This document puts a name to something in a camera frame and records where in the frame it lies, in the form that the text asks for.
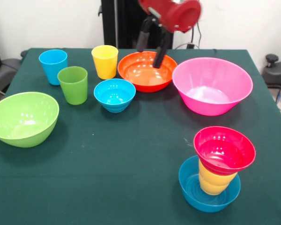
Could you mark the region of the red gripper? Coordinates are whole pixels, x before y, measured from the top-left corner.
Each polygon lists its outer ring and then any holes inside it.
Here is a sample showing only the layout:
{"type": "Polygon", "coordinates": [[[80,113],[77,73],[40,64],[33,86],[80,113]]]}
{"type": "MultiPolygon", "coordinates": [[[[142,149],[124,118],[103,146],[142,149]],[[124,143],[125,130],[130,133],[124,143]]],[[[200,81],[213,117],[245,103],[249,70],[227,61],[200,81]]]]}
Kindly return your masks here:
{"type": "Polygon", "coordinates": [[[138,3],[148,15],[140,29],[138,52],[147,48],[150,28],[154,23],[165,28],[162,29],[160,46],[153,62],[154,68],[160,68],[170,45],[170,33],[185,33],[193,28],[200,18],[201,4],[198,0],[140,0],[138,3]]]}

